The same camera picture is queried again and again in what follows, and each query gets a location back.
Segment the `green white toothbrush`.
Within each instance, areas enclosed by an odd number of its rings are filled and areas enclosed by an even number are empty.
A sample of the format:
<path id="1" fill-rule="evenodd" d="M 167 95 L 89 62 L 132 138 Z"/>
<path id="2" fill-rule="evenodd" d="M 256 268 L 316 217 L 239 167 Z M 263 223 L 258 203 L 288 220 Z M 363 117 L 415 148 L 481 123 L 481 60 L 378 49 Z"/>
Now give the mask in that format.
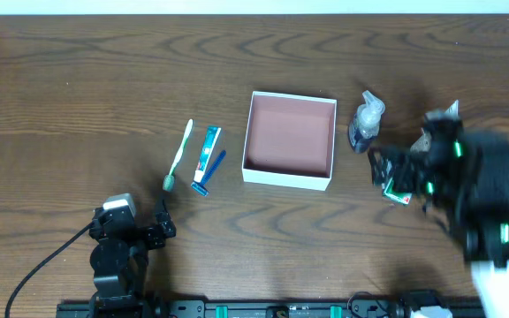
<path id="1" fill-rule="evenodd" d="M 179 162 L 183 156 L 187 141 L 193 131 L 193 128 L 194 128 L 194 121 L 190 118 L 187 121 L 186 128 L 185 128 L 182 140 L 179 145 L 179 149 L 174 156 L 169 173 L 164 177 L 164 180 L 163 180 L 163 189 L 166 192 L 171 192 L 174 187 L 174 184 L 175 184 L 174 172 L 177 169 Z"/>

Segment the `green soap packet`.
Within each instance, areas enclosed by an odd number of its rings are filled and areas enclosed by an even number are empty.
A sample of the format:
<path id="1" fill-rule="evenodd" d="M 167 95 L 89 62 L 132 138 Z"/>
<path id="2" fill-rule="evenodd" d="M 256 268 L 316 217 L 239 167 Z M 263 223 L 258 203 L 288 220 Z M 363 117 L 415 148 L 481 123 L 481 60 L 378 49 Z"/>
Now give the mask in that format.
<path id="1" fill-rule="evenodd" d="M 387 183 L 386 187 L 383 191 L 383 196 L 387 199 L 402 204 L 402 205 L 408 205 L 412 199 L 411 193 L 400 193 L 396 192 L 393 188 L 394 186 L 394 180 L 391 178 L 389 182 Z"/>

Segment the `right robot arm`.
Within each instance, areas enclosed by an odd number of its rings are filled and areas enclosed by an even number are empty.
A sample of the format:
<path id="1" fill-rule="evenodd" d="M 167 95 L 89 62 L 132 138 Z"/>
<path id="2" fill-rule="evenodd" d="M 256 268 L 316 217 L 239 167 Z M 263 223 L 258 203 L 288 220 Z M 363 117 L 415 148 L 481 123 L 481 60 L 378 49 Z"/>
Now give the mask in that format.
<path id="1" fill-rule="evenodd" d="M 438 225 L 470 267 L 488 317 L 509 317 L 509 140 L 499 132 L 434 131 L 430 147 L 368 151 L 372 182 L 444 213 Z"/>

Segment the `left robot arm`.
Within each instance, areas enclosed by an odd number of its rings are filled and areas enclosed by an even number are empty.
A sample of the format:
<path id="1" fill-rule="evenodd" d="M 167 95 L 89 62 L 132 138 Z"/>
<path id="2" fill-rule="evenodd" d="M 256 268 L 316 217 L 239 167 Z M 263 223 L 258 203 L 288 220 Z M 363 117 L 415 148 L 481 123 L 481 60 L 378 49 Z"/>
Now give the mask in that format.
<path id="1" fill-rule="evenodd" d="M 154 224 L 139 227 L 129 193 L 109 197 L 95 209 L 89 235 L 97 247 L 90 255 L 90 265 L 103 311 L 146 306 L 148 252 L 165 247 L 166 240 L 176 236 L 164 199 L 157 201 L 153 214 Z"/>

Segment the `white lotion tube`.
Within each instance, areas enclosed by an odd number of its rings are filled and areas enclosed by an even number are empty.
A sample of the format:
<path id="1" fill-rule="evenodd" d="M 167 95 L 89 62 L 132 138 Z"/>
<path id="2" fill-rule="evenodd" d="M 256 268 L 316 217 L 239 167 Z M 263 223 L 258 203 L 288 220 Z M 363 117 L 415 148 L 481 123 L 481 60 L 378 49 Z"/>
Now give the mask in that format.
<path id="1" fill-rule="evenodd" d="M 428 125 L 434 124 L 436 121 L 460 119 L 459 115 L 460 101 L 455 100 L 453 104 L 446 110 L 432 110 L 424 115 L 424 127 L 422 128 L 422 136 L 410 147 L 412 152 L 428 152 L 431 141 L 435 136 L 433 128 Z"/>

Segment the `clear pump bottle dark liquid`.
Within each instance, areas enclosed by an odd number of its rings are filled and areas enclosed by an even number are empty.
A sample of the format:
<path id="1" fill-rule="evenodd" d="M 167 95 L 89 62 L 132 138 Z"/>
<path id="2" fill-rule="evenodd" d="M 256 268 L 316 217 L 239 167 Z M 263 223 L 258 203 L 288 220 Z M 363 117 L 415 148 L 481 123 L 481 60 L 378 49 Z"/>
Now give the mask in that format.
<path id="1" fill-rule="evenodd" d="M 364 153 L 378 135 L 380 122 L 385 111 L 382 100 L 370 91 L 362 93 L 364 103 L 360 105 L 348 127 L 348 139 L 353 151 Z"/>

